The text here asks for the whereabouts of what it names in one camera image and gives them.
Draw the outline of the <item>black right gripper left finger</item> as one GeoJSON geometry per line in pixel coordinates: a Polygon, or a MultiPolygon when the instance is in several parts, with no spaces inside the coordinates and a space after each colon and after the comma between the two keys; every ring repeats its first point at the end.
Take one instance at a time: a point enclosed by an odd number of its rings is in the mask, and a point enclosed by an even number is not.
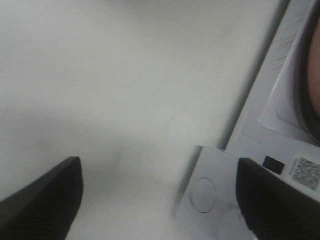
{"type": "Polygon", "coordinates": [[[82,163],[72,156],[0,202],[0,238],[65,240],[82,198],[82,163]]]}

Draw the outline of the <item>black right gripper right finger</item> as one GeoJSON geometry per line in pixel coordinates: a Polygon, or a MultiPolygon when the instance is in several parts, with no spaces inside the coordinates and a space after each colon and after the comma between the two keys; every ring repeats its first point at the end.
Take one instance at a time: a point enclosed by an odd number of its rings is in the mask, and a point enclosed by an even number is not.
{"type": "Polygon", "coordinates": [[[259,240],[318,240],[320,204],[249,158],[237,164],[236,199],[259,240]]]}

